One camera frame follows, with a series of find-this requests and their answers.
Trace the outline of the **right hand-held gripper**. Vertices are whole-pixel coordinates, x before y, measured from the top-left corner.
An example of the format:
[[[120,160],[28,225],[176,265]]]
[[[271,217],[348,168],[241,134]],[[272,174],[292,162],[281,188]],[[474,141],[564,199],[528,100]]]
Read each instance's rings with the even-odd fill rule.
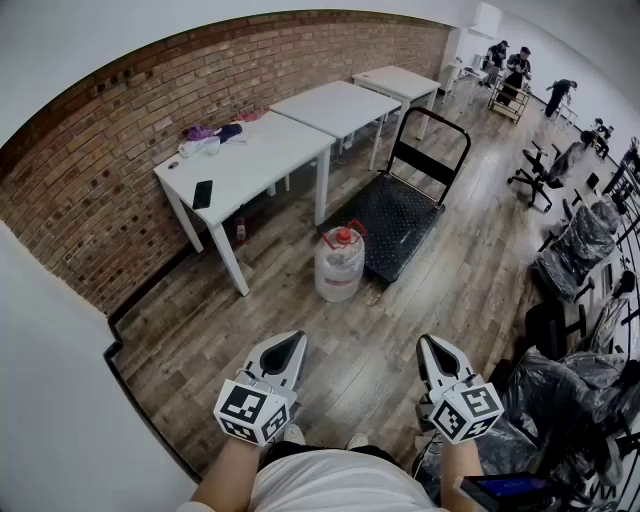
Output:
[[[451,444],[485,435],[503,414],[494,385],[467,379],[474,372],[466,354],[437,336],[422,335],[416,354],[428,393],[416,406],[422,431],[437,430]]]

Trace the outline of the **large water jug red handle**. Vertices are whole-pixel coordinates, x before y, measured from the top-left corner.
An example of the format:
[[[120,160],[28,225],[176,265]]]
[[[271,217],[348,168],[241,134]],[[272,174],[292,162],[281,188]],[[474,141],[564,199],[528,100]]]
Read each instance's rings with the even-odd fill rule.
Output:
[[[315,248],[316,292],[325,301],[340,303],[357,291],[365,265],[365,236],[362,224],[351,220],[324,232]]]

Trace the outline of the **wooden trolley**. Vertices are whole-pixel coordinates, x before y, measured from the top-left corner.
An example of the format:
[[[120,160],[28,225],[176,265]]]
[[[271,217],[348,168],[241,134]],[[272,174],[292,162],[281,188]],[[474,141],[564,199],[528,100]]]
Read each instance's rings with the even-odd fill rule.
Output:
[[[530,100],[528,89],[521,89],[506,84],[503,79],[498,79],[491,91],[488,109],[509,118],[517,124],[524,114]]]

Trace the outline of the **black metal railing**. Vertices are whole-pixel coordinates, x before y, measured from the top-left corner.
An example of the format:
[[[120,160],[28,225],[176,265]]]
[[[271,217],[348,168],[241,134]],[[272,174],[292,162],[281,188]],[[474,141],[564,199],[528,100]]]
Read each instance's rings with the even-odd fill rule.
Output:
[[[640,172],[635,165],[622,162],[604,189],[604,195],[619,214],[617,246],[624,255],[624,266],[640,269]]]

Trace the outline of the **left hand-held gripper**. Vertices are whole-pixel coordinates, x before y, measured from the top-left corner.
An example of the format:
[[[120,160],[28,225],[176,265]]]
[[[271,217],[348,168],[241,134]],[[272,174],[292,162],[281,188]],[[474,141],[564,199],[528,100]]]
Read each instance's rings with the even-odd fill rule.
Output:
[[[219,393],[213,415],[222,431],[253,445],[274,441],[292,419],[306,352],[307,336],[301,330],[255,345],[245,369],[226,379]]]

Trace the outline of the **person's left forearm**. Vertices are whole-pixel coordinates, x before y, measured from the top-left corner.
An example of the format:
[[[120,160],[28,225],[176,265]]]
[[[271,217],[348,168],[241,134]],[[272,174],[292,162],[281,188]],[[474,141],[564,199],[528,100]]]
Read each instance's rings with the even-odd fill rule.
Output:
[[[191,500],[215,512],[247,512],[261,453],[257,445],[229,437]]]

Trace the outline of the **small white table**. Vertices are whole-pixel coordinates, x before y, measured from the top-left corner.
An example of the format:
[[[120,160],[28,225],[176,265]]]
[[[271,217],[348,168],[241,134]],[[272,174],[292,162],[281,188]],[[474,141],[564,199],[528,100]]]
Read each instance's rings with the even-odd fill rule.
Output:
[[[467,94],[465,102],[469,104],[477,93],[477,89],[481,83],[484,83],[488,74],[480,69],[471,66],[465,66],[462,60],[456,57],[453,61],[447,63],[443,71],[445,72],[446,82],[444,85],[444,97],[442,102],[445,103],[449,98],[455,96],[457,83],[465,78],[470,78],[472,83],[471,91]]]

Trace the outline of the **black chest-mounted phone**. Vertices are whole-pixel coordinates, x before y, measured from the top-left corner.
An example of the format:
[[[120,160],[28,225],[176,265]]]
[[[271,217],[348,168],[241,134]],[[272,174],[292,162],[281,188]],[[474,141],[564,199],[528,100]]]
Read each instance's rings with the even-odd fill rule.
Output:
[[[556,501],[553,485],[528,473],[466,476],[459,490],[484,512],[542,512]]]

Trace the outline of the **black office chair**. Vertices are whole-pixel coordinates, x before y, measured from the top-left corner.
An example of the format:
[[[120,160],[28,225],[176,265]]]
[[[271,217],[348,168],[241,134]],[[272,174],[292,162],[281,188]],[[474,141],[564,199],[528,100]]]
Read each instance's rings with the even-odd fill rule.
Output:
[[[553,206],[553,202],[545,192],[545,189],[557,190],[564,187],[570,171],[584,155],[586,144],[576,141],[563,152],[557,146],[553,146],[553,148],[556,150],[556,158],[551,164],[547,165],[543,158],[548,157],[549,154],[541,146],[533,142],[533,148],[522,150],[523,156],[531,164],[531,171],[527,172],[519,168],[507,179],[508,185],[513,182],[519,182],[531,188],[531,196],[527,203],[529,208],[533,208],[536,198],[541,196],[546,202],[546,206],[543,208],[544,213],[548,212]]]

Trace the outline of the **person's white shirt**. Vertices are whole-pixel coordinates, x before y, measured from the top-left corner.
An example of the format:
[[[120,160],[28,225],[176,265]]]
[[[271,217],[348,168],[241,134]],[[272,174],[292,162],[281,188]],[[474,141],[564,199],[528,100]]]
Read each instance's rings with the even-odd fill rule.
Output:
[[[249,512],[447,512],[396,465],[346,450],[281,458],[256,475]]]

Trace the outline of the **plastic-wrapped office chair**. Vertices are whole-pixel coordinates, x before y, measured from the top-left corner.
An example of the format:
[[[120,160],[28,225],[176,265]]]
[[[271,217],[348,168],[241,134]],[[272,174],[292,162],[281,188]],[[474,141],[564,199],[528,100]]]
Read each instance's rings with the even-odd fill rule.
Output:
[[[616,501],[623,461],[640,452],[640,361],[576,352],[552,361],[537,349],[501,360],[489,378],[504,414],[481,442],[490,474],[551,477],[606,505]]]
[[[620,224],[619,211],[608,197],[581,205],[565,230],[534,260],[533,269],[556,298],[573,301],[591,271],[616,250],[614,236]]]

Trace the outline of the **person's right forearm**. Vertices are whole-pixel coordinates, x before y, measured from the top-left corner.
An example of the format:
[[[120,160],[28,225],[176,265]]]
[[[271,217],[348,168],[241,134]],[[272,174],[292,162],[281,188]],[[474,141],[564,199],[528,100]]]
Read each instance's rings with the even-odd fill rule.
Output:
[[[473,439],[452,444],[444,440],[441,445],[441,507],[448,512],[477,512],[477,506],[458,490],[458,481],[465,476],[481,476],[476,442]]]

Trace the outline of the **person's black shorts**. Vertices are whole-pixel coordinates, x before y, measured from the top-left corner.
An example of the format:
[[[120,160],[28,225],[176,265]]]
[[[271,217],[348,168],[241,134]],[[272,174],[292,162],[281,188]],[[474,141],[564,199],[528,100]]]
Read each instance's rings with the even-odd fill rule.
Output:
[[[302,445],[289,441],[280,441],[272,445],[264,455],[261,464],[263,466],[268,465],[276,460],[306,453],[312,451],[327,451],[327,448],[316,447],[310,445]],[[392,464],[397,464],[396,460],[386,451],[373,445],[359,446],[355,448],[344,448],[344,451],[351,451],[360,454],[366,454],[386,460]]]

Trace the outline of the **black platform trolley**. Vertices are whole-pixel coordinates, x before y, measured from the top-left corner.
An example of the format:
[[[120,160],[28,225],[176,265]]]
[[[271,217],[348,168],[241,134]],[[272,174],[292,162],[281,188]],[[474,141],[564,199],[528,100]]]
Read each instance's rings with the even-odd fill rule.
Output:
[[[425,120],[431,118],[464,137],[464,149],[453,168],[402,140],[404,128],[413,113],[421,114]],[[365,268],[387,283],[397,281],[444,212],[444,199],[470,148],[469,134],[458,125],[424,107],[409,108],[392,147],[391,161],[405,163],[443,185],[441,196],[435,199],[397,177],[391,172],[392,165],[388,164],[320,224],[317,231],[324,233],[354,221],[364,228]]]

